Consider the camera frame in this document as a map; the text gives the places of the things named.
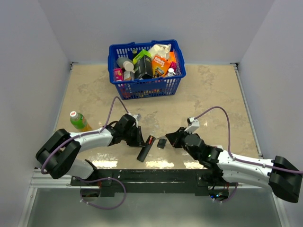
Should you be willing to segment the black battery cover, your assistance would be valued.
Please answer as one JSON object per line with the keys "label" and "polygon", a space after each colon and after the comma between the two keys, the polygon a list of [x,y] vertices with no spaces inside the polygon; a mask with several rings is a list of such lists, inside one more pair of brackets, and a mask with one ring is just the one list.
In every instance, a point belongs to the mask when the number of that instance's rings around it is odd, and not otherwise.
{"label": "black battery cover", "polygon": [[160,149],[164,149],[166,145],[167,140],[166,139],[159,139],[157,147]]}

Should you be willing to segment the black remote control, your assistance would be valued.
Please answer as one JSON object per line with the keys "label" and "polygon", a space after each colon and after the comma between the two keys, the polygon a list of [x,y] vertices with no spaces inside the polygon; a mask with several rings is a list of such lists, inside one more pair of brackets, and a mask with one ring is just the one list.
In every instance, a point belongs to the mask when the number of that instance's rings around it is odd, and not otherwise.
{"label": "black remote control", "polygon": [[147,144],[148,143],[148,139],[145,142],[145,147],[143,147],[141,149],[139,155],[137,156],[137,160],[140,161],[140,162],[144,162],[145,161],[145,158],[147,157],[147,154],[149,153],[149,151],[150,151],[150,149],[151,149],[154,141],[156,140],[156,138],[154,136],[152,136],[152,142],[151,142],[151,144]]}

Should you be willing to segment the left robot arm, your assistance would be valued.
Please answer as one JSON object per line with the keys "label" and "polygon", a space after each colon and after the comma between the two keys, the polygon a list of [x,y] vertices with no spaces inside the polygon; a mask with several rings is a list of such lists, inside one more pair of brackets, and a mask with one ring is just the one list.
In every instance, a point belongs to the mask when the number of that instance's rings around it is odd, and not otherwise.
{"label": "left robot arm", "polygon": [[119,121],[111,122],[98,130],[69,133],[57,130],[36,153],[43,174],[53,179],[64,175],[81,178],[86,185],[94,185],[101,175],[88,160],[77,159],[80,152],[98,147],[109,147],[125,141],[130,147],[144,147],[145,142],[138,121],[140,114],[124,114]]}

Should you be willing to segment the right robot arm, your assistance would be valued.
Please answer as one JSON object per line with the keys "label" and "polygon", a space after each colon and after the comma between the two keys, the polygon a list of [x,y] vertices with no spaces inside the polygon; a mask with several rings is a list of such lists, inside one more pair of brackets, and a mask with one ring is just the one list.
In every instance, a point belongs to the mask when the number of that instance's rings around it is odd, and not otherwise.
{"label": "right robot arm", "polygon": [[303,174],[281,156],[258,159],[230,154],[219,146],[210,146],[196,133],[180,127],[165,135],[172,147],[184,149],[194,160],[211,172],[211,181],[217,186],[224,183],[244,183],[269,189],[278,198],[297,203]]}

